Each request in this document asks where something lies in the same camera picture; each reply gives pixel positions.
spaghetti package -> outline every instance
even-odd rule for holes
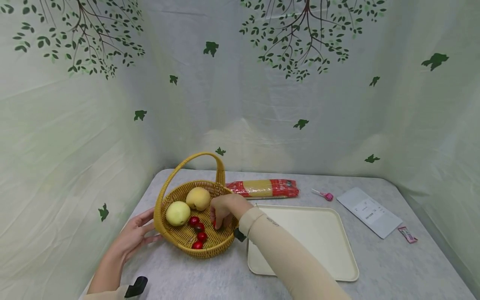
[[[295,180],[247,180],[227,183],[227,188],[247,200],[294,198],[299,194]]]

pear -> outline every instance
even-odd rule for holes
[[[210,193],[201,187],[193,188],[187,195],[186,203],[191,209],[203,211],[210,205]]]
[[[190,207],[183,201],[175,201],[167,208],[167,221],[172,226],[181,226],[190,218]]]

woven basket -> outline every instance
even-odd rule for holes
[[[167,190],[167,187],[175,174],[177,174],[177,172],[189,161],[202,155],[210,155],[216,160],[215,182],[207,180],[190,181],[176,187],[166,197],[164,197],[165,191]],[[187,194],[195,187],[202,187],[206,189],[209,191],[212,198],[232,193],[231,190],[225,187],[225,168],[223,163],[220,158],[213,153],[201,152],[192,155],[182,161],[182,163],[180,163],[175,170],[173,170],[172,174],[170,174],[160,190],[160,194],[158,194],[155,204],[154,225],[155,229],[160,232],[165,239],[167,239],[176,247],[180,248],[188,255],[196,258],[211,258],[221,254],[228,249],[228,247],[230,247],[234,240],[233,231],[236,227],[238,227],[238,220],[234,218],[228,227],[223,226],[222,229],[215,230],[213,228],[213,224],[210,222],[209,209],[205,209],[202,212],[192,210],[191,216],[197,216],[200,218],[200,221],[205,225],[205,233],[208,236],[207,241],[204,243],[204,248],[197,250],[192,249],[192,244],[197,241],[197,234],[193,228],[188,224],[174,227],[168,223],[166,218],[168,206],[175,201],[185,202]]]

red cherry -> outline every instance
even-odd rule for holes
[[[208,236],[205,232],[199,232],[197,234],[197,240],[204,243],[207,240]]]
[[[193,243],[192,245],[192,249],[201,249],[204,247],[204,244],[200,241],[196,241],[195,243]]]
[[[192,227],[197,225],[198,223],[200,223],[200,218],[197,216],[193,216],[190,218],[190,220],[188,220],[188,224]]]
[[[195,226],[193,226],[193,230],[195,230],[195,232],[204,232],[205,231],[205,226],[203,225],[203,223],[198,223],[196,224]]]

arm sleeve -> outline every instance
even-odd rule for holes
[[[124,300],[128,285],[120,286],[115,291],[85,295],[84,300]]]
[[[294,300],[350,300],[318,260],[257,207],[241,217],[239,230],[257,246]]]

